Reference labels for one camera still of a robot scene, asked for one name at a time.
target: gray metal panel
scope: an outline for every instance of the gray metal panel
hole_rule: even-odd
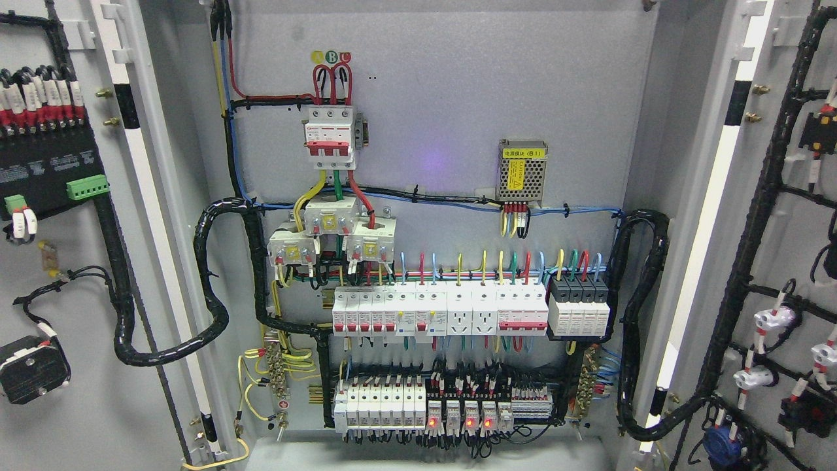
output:
[[[311,91],[312,50],[352,52],[354,102],[369,119],[372,140],[358,157],[360,183],[473,194],[495,186],[502,138],[536,138],[550,146],[544,204],[621,205],[656,16],[643,13],[637,2],[239,2],[233,9],[236,72],[248,93]],[[166,47],[196,58],[190,64],[190,86],[198,97],[193,114],[210,193],[220,197],[231,192],[206,38],[202,25],[190,23]],[[295,108],[237,115],[240,160],[252,196],[293,201],[315,182],[301,119]],[[489,251],[489,268],[500,249],[506,264],[512,251],[522,261],[529,250],[535,251],[534,264],[537,251],[544,251],[551,265],[558,248],[573,247],[602,252],[606,259],[613,235],[607,214],[535,218],[529,238],[519,241],[498,238],[497,214],[373,203],[379,214],[386,205],[398,217],[396,253],[406,252],[412,269],[421,251],[427,252],[427,267],[433,251],[444,267],[453,266],[461,251],[464,265],[476,268],[483,249]],[[268,213],[266,230],[286,216]],[[223,249],[215,253],[226,275],[219,282],[227,284],[234,329],[246,348],[258,343],[258,328],[247,320],[252,297],[240,223],[222,220],[216,229]],[[281,297],[287,318],[330,319],[308,287],[298,284]],[[423,349],[428,364],[433,353]],[[560,343],[539,342],[532,363],[560,349]],[[339,345],[336,354],[342,355]],[[233,365],[234,356],[220,354],[217,362]],[[319,427],[319,407],[304,404],[305,384],[294,385],[292,396],[291,426]],[[264,410],[259,399],[254,402]],[[230,383],[229,405],[237,402]]]

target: black cable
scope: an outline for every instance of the black cable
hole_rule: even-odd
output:
[[[207,298],[208,307],[210,304],[212,305],[210,311],[213,314],[213,322],[203,332],[179,345],[156,353],[140,353],[134,348],[131,343],[135,327],[134,298],[131,292],[131,272],[128,268],[125,249],[122,246],[121,229],[116,220],[110,194],[94,197],[93,202],[96,207],[96,214],[99,216],[102,237],[105,239],[105,248],[110,261],[110,269],[113,273],[113,294],[110,303],[116,310],[116,331],[114,334],[116,357],[122,363],[132,366],[165,365],[194,353],[217,338],[226,329],[229,315],[223,304],[220,302],[211,303],[213,300]],[[202,220],[198,222],[196,232],[208,230],[211,225],[211,220]],[[200,259],[197,250],[196,258]]]

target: metal bolt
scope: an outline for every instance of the metal bolt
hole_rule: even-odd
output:
[[[744,121],[746,122],[760,122],[762,117],[757,115],[756,113],[748,111],[744,114]]]

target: yellow wire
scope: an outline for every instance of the yellow wire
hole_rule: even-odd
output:
[[[561,281],[561,273],[564,271],[564,249],[560,249],[558,251],[558,263],[556,267],[558,267],[558,281]]]
[[[456,260],[456,286],[462,286],[462,254]]]
[[[261,420],[262,422],[269,422],[269,421],[270,421],[270,419],[269,419],[269,418],[267,418],[267,417],[265,417],[265,416],[263,416],[263,415],[261,415],[261,414],[259,414],[259,413],[256,411],[256,408],[255,408],[255,407],[253,407],[253,404],[251,404],[251,403],[250,403],[250,390],[251,390],[251,389],[253,389],[253,386],[256,386],[256,385],[254,385],[254,384],[249,384],[249,385],[247,385],[247,388],[246,388],[246,389],[244,389],[244,402],[247,404],[247,408],[248,408],[248,409],[250,409],[250,411],[251,411],[251,412],[253,412],[253,415],[254,415],[257,419]]]
[[[322,191],[322,187],[326,186],[326,171],[320,170],[320,180],[316,183],[316,185],[312,186],[307,192],[305,192],[294,204],[294,223],[296,223],[296,231],[302,232],[302,219],[300,218],[300,211],[302,211],[302,205],[305,204],[311,198],[314,198],[316,194]]]
[[[218,50],[218,43],[212,43],[212,52],[215,63],[215,81],[218,87],[218,101],[221,103],[221,112],[227,111],[227,103],[223,98],[223,78],[221,76],[221,53]]]
[[[503,251],[500,251],[500,268],[498,271],[500,272],[500,284],[503,284]]]
[[[244,454],[237,457],[237,458],[225,459],[224,461],[218,461],[217,463],[205,464],[203,466],[192,466],[191,464],[185,464],[185,463],[182,464],[181,466],[183,466],[185,469],[188,469],[189,471],[201,471],[202,469],[217,468],[218,466],[224,466],[226,464],[235,463],[237,461],[242,461],[242,460],[247,459],[247,457],[250,456],[250,447],[247,446],[247,442],[245,442],[241,437],[236,438],[236,440],[241,445],[241,448],[244,448]]]
[[[500,210],[500,237],[506,237],[509,221],[506,219],[506,208]]]
[[[482,284],[485,285],[485,254],[487,251],[482,251]]]

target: wire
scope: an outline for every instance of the wire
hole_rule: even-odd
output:
[[[529,284],[529,264],[531,263],[531,252],[526,252],[526,265],[523,272],[526,273],[526,278],[523,279],[523,284]]]
[[[497,265],[497,266],[498,266],[501,270],[503,269],[503,251],[500,251],[500,261],[498,262],[498,265]],[[500,274],[500,285],[502,285],[502,284],[505,282],[504,278],[505,278],[505,277],[503,277],[503,275],[502,275],[502,273],[501,273],[501,274]]]
[[[487,251],[482,251],[482,286],[485,286],[485,255]]]
[[[296,224],[296,231],[302,232],[304,230],[302,226],[302,217],[300,216],[300,211],[302,211],[302,206],[305,205],[311,198],[314,198],[316,194],[322,191],[323,187],[326,186],[326,171],[320,170],[320,179],[317,183],[311,187],[308,191],[306,191],[294,204],[294,224]]]
[[[343,182],[340,181],[340,170],[334,171],[334,196],[337,201],[343,200]]]
[[[462,286],[462,253],[456,260],[456,286]]]
[[[244,454],[242,454],[241,456],[239,456],[237,458],[225,459],[224,461],[218,461],[216,463],[205,464],[203,466],[194,466],[194,465],[185,464],[185,463],[181,464],[181,466],[188,469],[189,471],[201,471],[203,469],[217,468],[218,466],[225,466],[227,464],[236,463],[238,461],[243,461],[250,456],[250,447],[247,446],[247,442],[245,442],[243,440],[243,438],[241,438],[241,437],[236,438],[236,441],[239,442],[239,444],[241,445],[241,448],[244,448]]]
[[[360,188],[357,187],[357,182],[355,182],[355,171],[349,170],[349,186],[352,187],[352,192],[357,195],[358,198],[361,199],[363,205],[366,206],[367,214],[369,215],[369,229],[375,229],[375,209],[372,207],[372,203],[369,202],[369,198],[361,191]]]

